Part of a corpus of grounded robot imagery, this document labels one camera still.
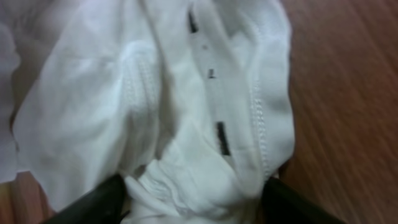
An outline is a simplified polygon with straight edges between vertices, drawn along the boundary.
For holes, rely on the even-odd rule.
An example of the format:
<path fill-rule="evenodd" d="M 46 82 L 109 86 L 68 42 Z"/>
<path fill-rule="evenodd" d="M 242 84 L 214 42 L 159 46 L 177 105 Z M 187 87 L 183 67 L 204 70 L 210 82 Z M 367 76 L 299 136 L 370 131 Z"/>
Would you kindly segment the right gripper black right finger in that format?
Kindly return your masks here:
<path fill-rule="evenodd" d="M 275 177 L 263 188 L 262 213 L 267 224 L 345 224 Z"/>

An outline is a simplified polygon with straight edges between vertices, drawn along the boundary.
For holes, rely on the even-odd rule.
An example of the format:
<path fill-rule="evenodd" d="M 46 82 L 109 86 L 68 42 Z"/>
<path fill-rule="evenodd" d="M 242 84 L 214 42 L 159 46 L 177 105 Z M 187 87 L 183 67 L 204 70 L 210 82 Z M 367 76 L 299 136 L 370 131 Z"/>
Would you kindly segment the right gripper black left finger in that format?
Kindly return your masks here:
<path fill-rule="evenodd" d="M 123 210 L 126 187 L 116 174 L 43 224 L 120 224 L 130 210 Z"/>

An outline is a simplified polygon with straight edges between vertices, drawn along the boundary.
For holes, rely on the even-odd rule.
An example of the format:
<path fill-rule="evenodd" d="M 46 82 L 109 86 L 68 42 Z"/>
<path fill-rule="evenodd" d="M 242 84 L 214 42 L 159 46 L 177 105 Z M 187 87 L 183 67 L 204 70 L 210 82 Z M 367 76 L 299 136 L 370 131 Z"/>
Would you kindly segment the white t-shirt black print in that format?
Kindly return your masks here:
<path fill-rule="evenodd" d="M 1 181 L 63 210 L 119 174 L 126 223 L 251 223 L 294 150 L 280 1 L 2 1 Z"/>

